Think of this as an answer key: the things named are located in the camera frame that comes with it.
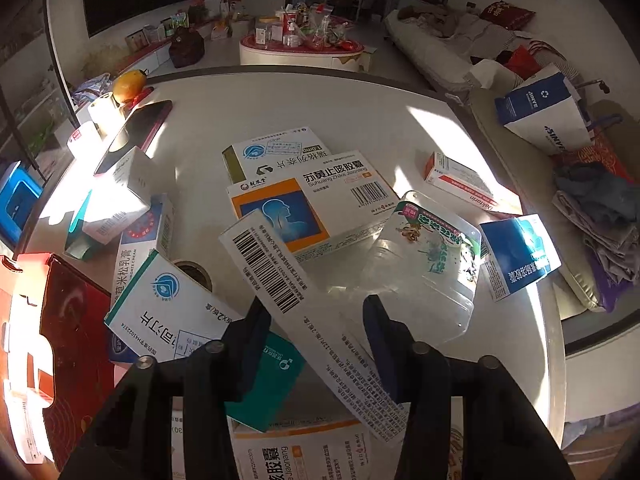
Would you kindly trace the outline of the red cardboard storage box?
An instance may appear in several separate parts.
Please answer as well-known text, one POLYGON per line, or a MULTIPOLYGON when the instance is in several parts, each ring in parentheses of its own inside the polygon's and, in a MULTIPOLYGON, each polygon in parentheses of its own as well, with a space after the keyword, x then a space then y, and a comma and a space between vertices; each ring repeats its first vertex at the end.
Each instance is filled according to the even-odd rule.
POLYGON ((114 389, 111 296, 53 252, 1 260, 1 434, 27 467, 62 470, 114 389))

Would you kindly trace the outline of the red cushion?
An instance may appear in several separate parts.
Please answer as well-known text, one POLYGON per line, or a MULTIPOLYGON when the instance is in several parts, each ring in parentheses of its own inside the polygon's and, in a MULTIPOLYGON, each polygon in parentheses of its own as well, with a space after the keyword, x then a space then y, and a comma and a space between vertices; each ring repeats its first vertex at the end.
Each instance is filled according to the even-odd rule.
POLYGON ((507 30, 522 30, 535 16, 535 11, 514 6, 505 1, 491 3, 480 14, 482 20, 507 30))

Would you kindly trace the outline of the dark maroon bag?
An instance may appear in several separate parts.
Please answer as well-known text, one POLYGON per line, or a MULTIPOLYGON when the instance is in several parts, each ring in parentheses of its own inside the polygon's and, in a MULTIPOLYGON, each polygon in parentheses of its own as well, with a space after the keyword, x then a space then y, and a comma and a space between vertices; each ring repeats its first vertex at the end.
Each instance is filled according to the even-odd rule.
POLYGON ((175 68, 183 68, 201 61, 205 54, 203 37, 194 29, 178 27, 169 46, 169 57, 175 68))

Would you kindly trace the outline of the pile of folded clothes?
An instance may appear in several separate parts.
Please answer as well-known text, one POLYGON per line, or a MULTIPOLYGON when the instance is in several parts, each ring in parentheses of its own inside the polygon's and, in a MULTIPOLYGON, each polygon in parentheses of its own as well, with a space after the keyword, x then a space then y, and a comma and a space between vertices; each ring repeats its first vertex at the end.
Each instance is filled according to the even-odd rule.
POLYGON ((553 170, 552 204, 584 233, 584 243, 615 283, 639 283, 639 185, 600 162, 553 170))

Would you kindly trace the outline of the white olive medicine box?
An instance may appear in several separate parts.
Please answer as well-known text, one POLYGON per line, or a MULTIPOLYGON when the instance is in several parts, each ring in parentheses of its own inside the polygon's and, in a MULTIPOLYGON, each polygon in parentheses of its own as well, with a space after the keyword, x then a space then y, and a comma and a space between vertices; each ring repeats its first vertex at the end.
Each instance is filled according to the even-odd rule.
POLYGON ((329 156, 330 150, 309 127, 298 127, 236 142, 222 152, 232 183, 329 156))

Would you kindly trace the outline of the orange blue throat medicine box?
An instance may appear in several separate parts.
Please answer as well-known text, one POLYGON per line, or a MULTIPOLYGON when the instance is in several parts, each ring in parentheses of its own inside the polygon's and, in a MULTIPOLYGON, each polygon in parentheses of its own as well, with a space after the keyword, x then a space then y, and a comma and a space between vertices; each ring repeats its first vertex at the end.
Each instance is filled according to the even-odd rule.
POLYGON ((227 188, 235 215, 262 213, 300 261, 378 234, 399 198, 358 151, 303 162, 227 188))

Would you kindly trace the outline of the blue white paper bag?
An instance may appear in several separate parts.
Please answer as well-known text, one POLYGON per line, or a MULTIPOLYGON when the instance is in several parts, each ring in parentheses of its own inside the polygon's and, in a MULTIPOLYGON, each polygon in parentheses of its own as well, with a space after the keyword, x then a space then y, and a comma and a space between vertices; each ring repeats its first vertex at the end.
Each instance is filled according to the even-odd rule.
POLYGON ((578 151, 591 144, 580 96, 549 64, 503 98, 495 98, 498 121, 544 154, 578 151))

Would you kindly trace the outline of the round white red coffee table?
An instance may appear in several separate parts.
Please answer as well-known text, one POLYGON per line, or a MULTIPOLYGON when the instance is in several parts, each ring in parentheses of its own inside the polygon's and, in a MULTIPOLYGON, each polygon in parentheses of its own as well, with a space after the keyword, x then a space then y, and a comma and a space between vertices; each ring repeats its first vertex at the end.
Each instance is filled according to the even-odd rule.
POLYGON ((297 46, 289 47, 282 40, 280 16, 258 18, 254 29, 240 40, 240 62, 242 65, 303 66, 366 72, 372 50, 346 35, 350 26, 350 21, 329 16, 328 32, 337 38, 337 42, 320 44, 311 39, 301 39, 297 46))

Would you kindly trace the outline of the orange fruit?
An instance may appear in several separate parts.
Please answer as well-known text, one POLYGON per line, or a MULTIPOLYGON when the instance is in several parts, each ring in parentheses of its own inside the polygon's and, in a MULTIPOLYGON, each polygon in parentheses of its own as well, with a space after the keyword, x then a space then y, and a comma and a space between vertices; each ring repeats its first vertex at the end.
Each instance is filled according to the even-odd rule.
POLYGON ((146 84, 146 73, 142 70, 130 70, 118 76, 113 84, 113 96, 119 104, 134 100, 146 84))

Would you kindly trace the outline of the white red medicine box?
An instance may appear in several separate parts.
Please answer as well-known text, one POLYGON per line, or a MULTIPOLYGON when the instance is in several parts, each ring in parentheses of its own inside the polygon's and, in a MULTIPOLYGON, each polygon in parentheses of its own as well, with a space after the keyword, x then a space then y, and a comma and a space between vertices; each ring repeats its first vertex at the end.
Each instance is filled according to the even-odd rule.
POLYGON ((474 170, 441 152, 431 154, 425 165, 424 180, 480 209, 495 210, 498 206, 490 189, 474 170))

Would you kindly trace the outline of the clear plastic zip bag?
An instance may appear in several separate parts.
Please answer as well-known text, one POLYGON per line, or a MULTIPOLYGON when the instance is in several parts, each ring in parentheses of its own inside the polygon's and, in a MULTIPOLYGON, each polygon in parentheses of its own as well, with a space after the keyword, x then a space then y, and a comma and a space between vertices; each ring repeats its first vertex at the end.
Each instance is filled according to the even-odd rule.
POLYGON ((332 292, 348 330, 366 346, 363 300, 433 347, 469 327, 480 270, 480 230, 418 191, 405 193, 344 286, 332 292))

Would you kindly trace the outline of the white teal medicine box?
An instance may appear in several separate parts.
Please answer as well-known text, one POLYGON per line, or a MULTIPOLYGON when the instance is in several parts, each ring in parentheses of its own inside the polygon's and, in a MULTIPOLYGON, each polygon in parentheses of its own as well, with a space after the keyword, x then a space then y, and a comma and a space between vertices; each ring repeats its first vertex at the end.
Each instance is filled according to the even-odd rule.
POLYGON ((219 339, 241 317, 153 250, 115 301, 104 323, 137 356, 186 358, 219 339))

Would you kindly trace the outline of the long white barcode medicine box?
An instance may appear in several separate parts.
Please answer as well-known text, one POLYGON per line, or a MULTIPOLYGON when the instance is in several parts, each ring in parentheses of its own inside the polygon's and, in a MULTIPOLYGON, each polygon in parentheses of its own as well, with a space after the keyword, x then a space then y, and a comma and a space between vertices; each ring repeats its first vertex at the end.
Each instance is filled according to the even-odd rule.
POLYGON ((402 441, 408 408, 384 390, 373 360, 308 278, 259 211, 222 232, 220 242, 288 339, 317 376, 378 440, 402 441))

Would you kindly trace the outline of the dark teal small box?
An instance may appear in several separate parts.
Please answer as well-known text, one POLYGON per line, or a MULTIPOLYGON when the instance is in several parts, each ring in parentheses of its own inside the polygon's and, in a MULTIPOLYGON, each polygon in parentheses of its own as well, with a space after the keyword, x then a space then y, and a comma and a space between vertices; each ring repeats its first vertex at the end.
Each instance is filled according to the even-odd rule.
POLYGON ((270 333, 267 336, 254 384, 240 402, 227 402, 227 416, 250 429, 265 432, 277 414, 306 361, 292 342, 270 333))

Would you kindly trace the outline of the orange white box at bottom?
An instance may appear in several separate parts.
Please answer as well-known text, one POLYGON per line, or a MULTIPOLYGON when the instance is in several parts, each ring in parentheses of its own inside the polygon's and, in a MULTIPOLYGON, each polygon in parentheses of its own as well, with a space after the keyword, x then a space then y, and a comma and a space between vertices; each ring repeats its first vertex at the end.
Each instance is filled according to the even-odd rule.
POLYGON ((239 426, 231 431, 231 437, 236 468, 242 479, 371 477, 371 437, 356 419, 280 426, 266 432, 239 426))

